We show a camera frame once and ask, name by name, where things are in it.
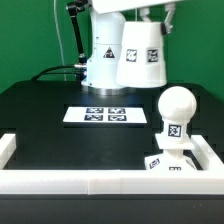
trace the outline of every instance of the white block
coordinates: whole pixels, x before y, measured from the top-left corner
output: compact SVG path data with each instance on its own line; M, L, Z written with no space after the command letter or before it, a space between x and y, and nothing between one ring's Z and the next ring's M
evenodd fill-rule
M203 170L224 171L224 164L201 135L192 135L191 140L195 147L192 153Z
M119 170L89 171L88 194L120 194Z
M0 194L88 194L88 171L3 170Z
M224 175L208 171L123 171L121 194L224 194Z
M183 142L171 141L163 134L155 134L160 149L193 149L190 138L186 135Z
M15 134L4 134L0 139L0 169L3 169L16 149Z

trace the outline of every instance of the black cable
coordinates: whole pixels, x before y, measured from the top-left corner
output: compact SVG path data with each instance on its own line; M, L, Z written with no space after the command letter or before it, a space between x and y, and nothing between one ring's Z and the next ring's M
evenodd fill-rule
M47 72L43 75L76 75L78 74L78 71L76 72Z
M80 1L79 0L76 3L78 4L78 6L81 7L81 6L84 6L86 3L88 3L88 1L86 1L86 0ZM67 10L71 17L71 21L72 21L72 25L73 25L73 29L74 29L74 33L75 33L76 44L77 44L77 48L78 48L78 52L79 52L79 63L85 64L87 62L87 58L86 58L84 50L83 50L82 39L81 39L80 30L79 30L79 24L78 24L78 20L77 20L77 14L81 11L84 11L85 7L79 8L76 5L76 3L75 2L68 3Z
M43 71L41 71L39 74L35 75L33 78L31 78L32 81L37 81L42 75L48 75L51 71L55 71L55 70L59 70L59 69L65 69L65 68L74 68L74 65L60 65L60 66L56 66L56 67L51 67L51 68L47 68Z

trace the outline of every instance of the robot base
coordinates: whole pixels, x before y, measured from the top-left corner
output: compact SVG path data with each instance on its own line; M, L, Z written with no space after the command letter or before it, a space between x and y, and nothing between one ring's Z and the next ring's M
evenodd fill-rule
M117 88L117 89L103 89L103 88L96 88L88 85L83 85L82 83L82 90L85 92L90 92L96 95L102 95L102 96L118 96L118 95L124 95L127 93L134 92L134 88Z

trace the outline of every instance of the warning label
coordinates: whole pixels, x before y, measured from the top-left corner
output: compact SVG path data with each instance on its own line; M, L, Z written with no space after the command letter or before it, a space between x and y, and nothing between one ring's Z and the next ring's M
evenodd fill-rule
M108 48L107 52L104 54L103 57L104 58L115 58L114 53L110 47Z

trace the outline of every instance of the wire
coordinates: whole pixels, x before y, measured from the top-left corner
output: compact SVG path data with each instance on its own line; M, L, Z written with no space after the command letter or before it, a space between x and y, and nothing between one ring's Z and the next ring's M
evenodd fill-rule
M135 21L138 21L138 9L135 9Z
M56 67L52 67L52 68L47 68L47 69L41 71L39 74L32 77L31 80L32 81L37 81L41 76L51 74L51 73L49 73L51 71L55 71L55 70L59 70L59 69L66 69L66 68L75 69L74 65L60 65L60 66L56 66Z
M64 74L64 72L47 72L47 73L44 73L43 75L62 75ZM76 75L78 74L77 71L74 71L74 72L66 72L66 75Z
M61 33L60 33L60 28L58 23L57 0L54 0L54 21L55 21L55 27L57 31L58 43L60 47L61 61L62 61L62 65L65 66L64 49L63 49Z

